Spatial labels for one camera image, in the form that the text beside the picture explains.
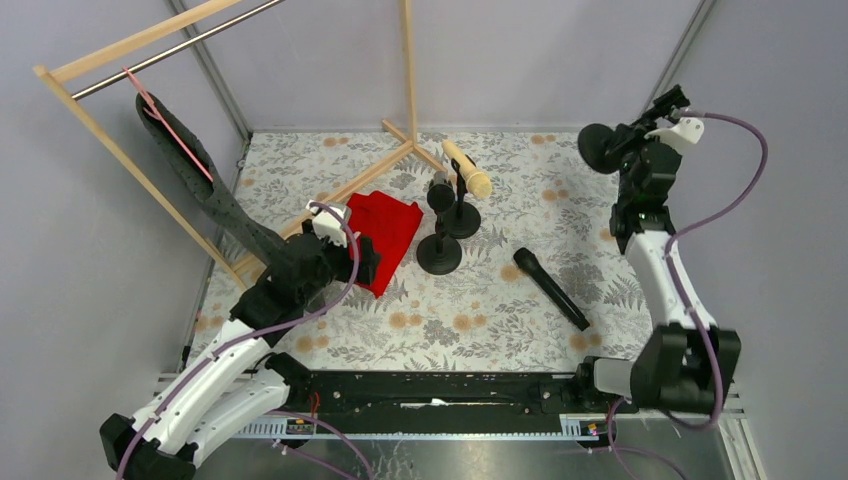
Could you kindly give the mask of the black microphone orange tip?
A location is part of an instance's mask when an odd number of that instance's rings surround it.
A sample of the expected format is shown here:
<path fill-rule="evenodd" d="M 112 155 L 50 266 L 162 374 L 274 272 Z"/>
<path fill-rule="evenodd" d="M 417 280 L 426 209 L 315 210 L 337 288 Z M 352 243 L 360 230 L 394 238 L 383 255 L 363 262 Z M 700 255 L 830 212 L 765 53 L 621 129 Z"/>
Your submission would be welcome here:
<path fill-rule="evenodd" d="M 441 214 L 449 210 L 455 202 L 455 192 L 449 176 L 444 171 L 436 171 L 428 183 L 426 200 L 429 207 Z"/>

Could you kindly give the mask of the black mic stand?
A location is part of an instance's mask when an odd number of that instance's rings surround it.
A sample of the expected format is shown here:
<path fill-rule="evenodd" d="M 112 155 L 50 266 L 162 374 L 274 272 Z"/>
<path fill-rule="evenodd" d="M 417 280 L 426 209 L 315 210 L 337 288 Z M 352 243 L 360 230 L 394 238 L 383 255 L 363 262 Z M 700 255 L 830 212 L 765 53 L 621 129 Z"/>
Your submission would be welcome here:
<path fill-rule="evenodd" d="M 454 158 L 450 159 L 453 170 L 458 174 L 456 182 L 456 202 L 448 210 L 445 217 L 445 228 L 455 239 L 466 239 L 474 235 L 480 228 L 481 216 L 474 205 L 466 202 L 469 193 L 464 177 L 460 174 L 460 165 Z"/>
<path fill-rule="evenodd" d="M 423 238 L 416 248 L 418 265 L 432 275 L 447 275 L 455 271 L 462 261 L 462 248 L 446 227 L 446 217 L 451 210 L 448 207 L 436 213 L 434 232 Z"/>

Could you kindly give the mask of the beige microphone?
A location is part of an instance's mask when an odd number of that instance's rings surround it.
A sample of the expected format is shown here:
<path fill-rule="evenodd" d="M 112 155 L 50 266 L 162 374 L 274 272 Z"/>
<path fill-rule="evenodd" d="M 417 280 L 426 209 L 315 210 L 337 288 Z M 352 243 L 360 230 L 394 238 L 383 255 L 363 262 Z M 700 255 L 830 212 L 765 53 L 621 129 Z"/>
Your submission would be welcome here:
<path fill-rule="evenodd" d="M 450 160 L 457 163 L 459 176 L 465 180 L 469 193 L 479 199 L 486 199 L 492 194 L 493 184 L 489 175 L 477 167 L 453 141 L 443 140 L 442 149 Z"/>

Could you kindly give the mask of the black mic stand corner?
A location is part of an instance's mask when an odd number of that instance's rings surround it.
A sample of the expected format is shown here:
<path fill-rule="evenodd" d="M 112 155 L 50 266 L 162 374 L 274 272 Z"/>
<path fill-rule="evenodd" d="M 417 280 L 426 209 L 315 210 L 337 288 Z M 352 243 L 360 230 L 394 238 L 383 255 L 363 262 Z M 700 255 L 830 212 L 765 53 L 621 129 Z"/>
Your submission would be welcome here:
<path fill-rule="evenodd" d="M 660 119 L 675 123 L 672 115 L 692 105 L 679 85 L 674 85 L 652 101 L 651 106 L 631 123 L 619 123 L 614 128 L 592 123 L 578 134 L 577 146 L 581 158 L 595 172 L 612 174 L 621 169 L 624 157 L 644 145 L 657 142 L 650 132 L 658 129 Z"/>

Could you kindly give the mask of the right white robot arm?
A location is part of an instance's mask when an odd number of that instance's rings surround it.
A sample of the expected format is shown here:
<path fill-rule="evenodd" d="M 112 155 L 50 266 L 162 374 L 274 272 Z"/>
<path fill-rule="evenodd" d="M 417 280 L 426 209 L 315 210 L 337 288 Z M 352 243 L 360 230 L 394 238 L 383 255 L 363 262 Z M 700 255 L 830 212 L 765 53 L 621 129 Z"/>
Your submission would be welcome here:
<path fill-rule="evenodd" d="M 589 357 L 579 374 L 596 392 L 639 408 L 716 418 L 740 353 L 738 334 L 718 327 L 699 299 L 679 255 L 680 233 L 666 206 L 682 151 L 705 131 L 699 119 L 672 127 L 590 124 L 578 135 L 585 163 L 617 174 L 610 231 L 636 274 L 653 331 L 633 360 Z"/>

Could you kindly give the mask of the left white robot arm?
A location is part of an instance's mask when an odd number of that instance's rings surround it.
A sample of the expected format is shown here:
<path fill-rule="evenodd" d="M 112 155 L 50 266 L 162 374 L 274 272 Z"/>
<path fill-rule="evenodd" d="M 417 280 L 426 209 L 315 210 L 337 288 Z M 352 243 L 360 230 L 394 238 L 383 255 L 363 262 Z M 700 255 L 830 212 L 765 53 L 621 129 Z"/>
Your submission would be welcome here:
<path fill-rule="evenodd" d="M 131 416 L 100 427 L 107 462 L 119 479 L 190 479 L 224 441 L 289 402 L 309 402 L 309 370 L 273 350 L 295 326 L 338 304 L 313 302 L 335 281 L 346 291 L 376 278 L 372 240 L 347 225 L 334 235 L 309 228 L 271 250 L 271 265 L 246 290 L 196 361 Z"/>

